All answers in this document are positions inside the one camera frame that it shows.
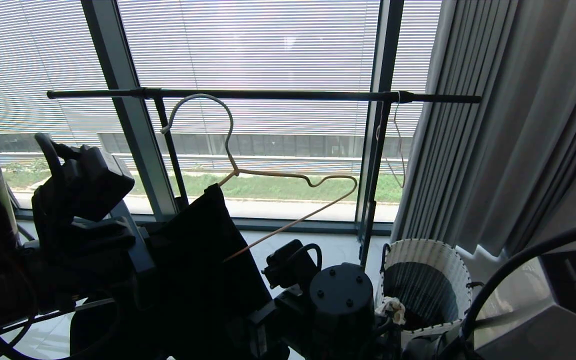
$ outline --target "green lawn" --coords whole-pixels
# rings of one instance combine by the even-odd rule
[[[27,190],[28,187],[41,180],[48,178],[48,171],[6,171],[4,178],[12,189]],[[133,195],[145,195],[144,185],[138,175],[134,176],[135,185],[130,192]],[[222,175],[203,174],[197,176],[186,175],[183,177],[188,196],[197,197],[204,190],[223,178]],[[311,176],[313,182],[318,182],[322,176]],[[170,176],[170,182],[174,193],[179,194],[175,176]],[[312,200],[332,201],[348,192],[353,186],[352,181],[346,178],[331,178],[322,185],[311,188],[300,178],[289,177],[234,177],[227,182],[222,191],[226,198],[242,199],[278,199],[278,200]],[[357,191],[346,198],[346,201],[354,201]],[[379,203],[398,203],[402,199],[402,189],[391,174],[382,173],[377,182],[375,200]]]

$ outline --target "white basket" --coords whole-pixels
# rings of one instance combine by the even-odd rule
[[[402,346],[412,338],[458,326],[471,307],[473,292],[467,286],[471,274],[459,253],[441,241],[396,241],[390,244],[383,268],[375,307],[383,303],[384,296],[396,297],[406,307],[409,322],[402,331]],[[384,284],[390,293],[384,294]],[[416,323],[425,322],[425,326],[410,328],[413,315],[419,320]]]

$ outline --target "gray curtain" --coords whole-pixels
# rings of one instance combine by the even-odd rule
[[[526,246],[576,179],[576,0],[445,0],[393,240]]]

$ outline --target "hanger hook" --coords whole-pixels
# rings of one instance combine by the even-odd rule
[[[179,100],[178,103],[176,103],[176,105],[174,105],[172,112],[170,112],[170,120],[168,121],[168,125],[162,127],[160,132],[162,134],[169,132],[170,129],[172,129],[172,122],[175,119],[175,115],[177,114],[179,108],[183,104],[193,99],[210,99],[215,103],[221,105],[224,109],[226,109],[226,112],[228,113],[228,119],[230,120],[230,127],[228,128],[228,134],[226,135],[226,142],[224,146],[226,148],[226,155],[228,155],[228,161],[232,166],[233,175],[238,176],[240,174],[240,168],[237,166],[237,162],[235,162],[235,159],[233,158],[233,155],[231,154],[231,150],[229,148],[229,142],[231,141],[231,135],[233,134],[235,121],[233,120],[233,113],[231,112],[231,109],[228,108],[228,105],[226,105],[224,101],[219,100],[219,98],[212,95],[208,95],[207,93],[194,93],[192,95],[186,96],[185,98],[182,98],[181,100]]]

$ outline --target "black cloth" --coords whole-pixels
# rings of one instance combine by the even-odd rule
[[[174,219],[151,234],[151,254],[160,276],[160,302],[125,315],[118,341],[99,359],[249,358],[227,336],[225,325],[272,300],[250,251],[215,184]],[[71,354],[89,346],[114,319],[114,305],[78,312],[71,324]]]

